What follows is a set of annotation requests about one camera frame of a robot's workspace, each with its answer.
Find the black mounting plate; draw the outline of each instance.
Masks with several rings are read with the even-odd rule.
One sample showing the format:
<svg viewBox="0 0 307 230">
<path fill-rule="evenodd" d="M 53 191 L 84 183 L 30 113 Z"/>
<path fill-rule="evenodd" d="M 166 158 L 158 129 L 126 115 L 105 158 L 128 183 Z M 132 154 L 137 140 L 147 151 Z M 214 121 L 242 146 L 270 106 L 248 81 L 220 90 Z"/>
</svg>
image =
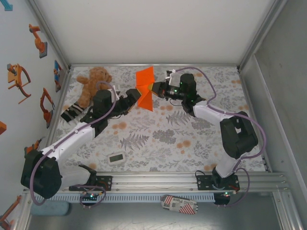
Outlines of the black mounting plate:
<svg viewBox="0 0 307 230">
<path fill-rule="evenodd" d="M 233 190 L 238 191 L 240 190 L 240 184 L 238 180 L 237 175 L 231 175 L 227 178 L 228 185 L 224 188 L 216 188 L 212 183 L 212 175 L 197 175 L 197 187 L 198 190 L 217 190 L 217 191 L 223 191 L 223 190 Z"/>
<path fill-rule="evenodd" d="M 96 186 L 103 187 L 106 191 L 111 191 L 112 189 L 112 176 L 96 176 L 97 182 Z M 86 188 L 78 188 L 76 186 L 70 186 L 69 191 L 87 191 Z"/>
</svg>

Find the floral tablecloth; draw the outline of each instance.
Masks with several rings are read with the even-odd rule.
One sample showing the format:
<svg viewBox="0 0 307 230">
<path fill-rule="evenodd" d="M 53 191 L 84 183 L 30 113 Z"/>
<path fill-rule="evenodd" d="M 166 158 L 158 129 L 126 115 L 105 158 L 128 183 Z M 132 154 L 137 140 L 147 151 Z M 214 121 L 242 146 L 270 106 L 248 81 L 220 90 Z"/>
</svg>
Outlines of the floral tablecloth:
<svg viewBox="0 0 307 230">
<path fill-rule="evenodd" d="M 112 75 L 112 84 L 120 86 L 121 95 L 135 88 L 135 72 L 148 66 L 105 66 Z M 76 102 L 82 85 L 76 81 L 78 75 L 88 76 L 91 67 L 75 67 L 66 94 L 63 111 Z M 164 80 L 167 69 L 174 66 L 155 66 L 156 81 Z M 211 79 L 217 98 L 213 105 L 228 111 L 243 110 L 248 106 L 243 94 L 239 75 L 235 67 L 201 67 Z M 209 99 L 213 92 L 206 79 L 196 70 L 186 70 L 173 75 L 172 85 L 179 85 L 183 73 L 193 73 L 199 95 Z M 153 112 L 134 106 L 131 112 L 119 119 L 110 119 L 108 127 L 93 141 L 84 144 L 73 154 L 65 167 L 85 164 L 98 172 L 194 172 L 211 171 L 224 152 L 219 127 L 205 120 L 186 114 L 181 106 L 153 95 Z M 71 131 L 87 110 L 67 123 L 60 118 L 54 141 Z M 255 147 L 250 154 L 259 151 Z M 110 166 L 107 156 L 125 152 L 126 162 Z M 244 160 L 241 166 L 248 171 L 264 171 L 261 157 Z"/>
</svg>

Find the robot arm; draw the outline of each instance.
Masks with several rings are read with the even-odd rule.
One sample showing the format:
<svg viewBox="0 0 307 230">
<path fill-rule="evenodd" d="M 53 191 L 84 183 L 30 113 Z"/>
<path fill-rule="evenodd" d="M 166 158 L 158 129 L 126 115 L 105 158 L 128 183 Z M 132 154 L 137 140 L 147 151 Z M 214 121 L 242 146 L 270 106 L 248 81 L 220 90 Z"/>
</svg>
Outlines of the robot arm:
<svg viewBox="0 0 307 230">
<path fill-rule="evenodd" d="M 166 73 L 167 79 L 171 80 L 173 72 L 167 71 Z M 205 99 L 197 94 L 193 74 L 181 75 L 178 87 L 169 85 L 169 80 L 166 80 L 166 82 L 155 82 L 151 90 L 160 98 L 181 100 L 181 105 L 186 113 L 220 126 L 223 148 L 226 154 L 213 169 L 213 184 L 217 188 L 224 187 L 228 177 L 233 175 L 234 167 L 241 157 L 258 144 L 251 122 L 241 117 L 227 115 L 223 113 L 224 110 L 216 106 L 210 105 L 209 107 Z M 248 116 L 243 111 L 239 114 Z"/>
<path fill-rule="evenodd" d="M 141 96 L 137 89 L 130 89 L 126 91 L 126 94 L 127 97 L 125 98 L 123 96 L 119 97 L 114 109 L 107 117 L 92 123 L 105 115 L 112 105 L 111 92 L 109 90 L 99 90 L 93 98 L 94 105 L 89 108 L 87 114 L 71 132 L 41 151 L 34 149 L 25 156 L 21 184 L 27 188 L 30 187 L 30 177 L 35 165 L 40 158 L 52 151 L 42 161 L 35 173 L 34 192 L 48 199 L 64 187 L 76 184 L 96 185 L 95 170 L 85 165 L 64 169 L 64 163 L 83 144 L 97 137 L 107 127 L 109 118 L 126 115 Z"/>
</svg>

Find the orange folded paper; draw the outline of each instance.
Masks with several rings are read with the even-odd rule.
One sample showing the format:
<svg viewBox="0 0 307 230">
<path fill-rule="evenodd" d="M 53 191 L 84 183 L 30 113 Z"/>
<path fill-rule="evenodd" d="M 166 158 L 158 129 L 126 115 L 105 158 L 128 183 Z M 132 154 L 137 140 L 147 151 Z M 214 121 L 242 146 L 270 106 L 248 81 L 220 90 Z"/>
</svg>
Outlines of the orange folded paper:
<svg viewBox="0 0 307 230">
<path fill-rule="evenodd" d="M 141 97 L 138 100 L 138 106 L 150 111 L 153 110 L 153 97 L 151 91 L 148 89 L 150 84 L 154 83 L 154 68 L 136 72 L 136 89 L 140 92 Z"/>
</svg>

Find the teddy bear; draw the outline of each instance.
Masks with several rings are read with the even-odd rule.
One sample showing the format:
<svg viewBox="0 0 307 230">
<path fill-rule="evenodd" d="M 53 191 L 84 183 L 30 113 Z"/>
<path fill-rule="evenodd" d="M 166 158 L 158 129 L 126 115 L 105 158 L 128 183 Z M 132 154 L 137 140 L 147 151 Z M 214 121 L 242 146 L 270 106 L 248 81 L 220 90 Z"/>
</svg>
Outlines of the teddy bear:
<svg viewBox="0 0 307 230">
<path fill-rule="evenodd" d="M 105 68 L 94 67 L 90 70 L 90 78 L 87 78 L 85 76 L 77 77 L 77 82 L 83 84 L 82 93 L 78 100 L 78 104 L 81 108 L 85 109 L 90 105 L 90 101 L 98 91 L 98 89 L 96 88 L 96 83 L 98 81 L 111 82 L 112 76 Z M 107 90 L 109 88 L 110 87 L 105 84 L 99 85 L 99 90 Z"/>
</svg>

